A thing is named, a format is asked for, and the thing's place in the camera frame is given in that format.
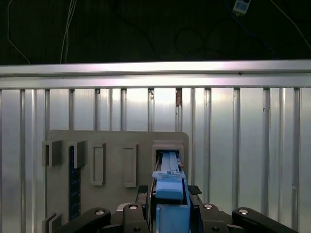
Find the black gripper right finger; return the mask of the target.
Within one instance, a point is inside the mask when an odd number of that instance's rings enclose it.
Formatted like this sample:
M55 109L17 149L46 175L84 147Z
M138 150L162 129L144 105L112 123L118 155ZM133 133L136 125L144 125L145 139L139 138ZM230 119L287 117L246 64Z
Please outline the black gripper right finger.
M297 231L246 207L227 214L211 203L203 203L198 186L188 186L192 233L297 233Z

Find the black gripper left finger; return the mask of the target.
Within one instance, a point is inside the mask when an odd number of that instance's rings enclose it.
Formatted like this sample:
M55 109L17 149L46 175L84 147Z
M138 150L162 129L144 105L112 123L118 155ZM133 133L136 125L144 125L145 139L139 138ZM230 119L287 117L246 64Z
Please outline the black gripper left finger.
M136 201L123 204L115 213L105 208L92 208L74 218L56 233L148 233L148 186L138 188Z

